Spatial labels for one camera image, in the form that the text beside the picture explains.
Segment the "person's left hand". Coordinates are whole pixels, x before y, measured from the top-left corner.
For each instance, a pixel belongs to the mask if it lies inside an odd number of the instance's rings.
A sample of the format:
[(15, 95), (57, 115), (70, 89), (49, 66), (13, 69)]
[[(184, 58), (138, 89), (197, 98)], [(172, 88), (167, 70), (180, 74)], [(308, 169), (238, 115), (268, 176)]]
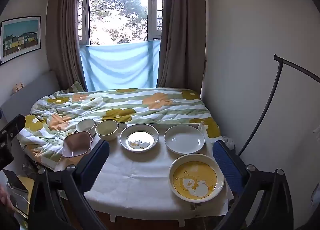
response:
[(8, 213), (14, 214), (15, 210), (10, 201), (9, 193), (6, 191), (6, 189), (3, 186), (0, 186), (0, 199), (1, 199), (1, 203), (5, 205)]

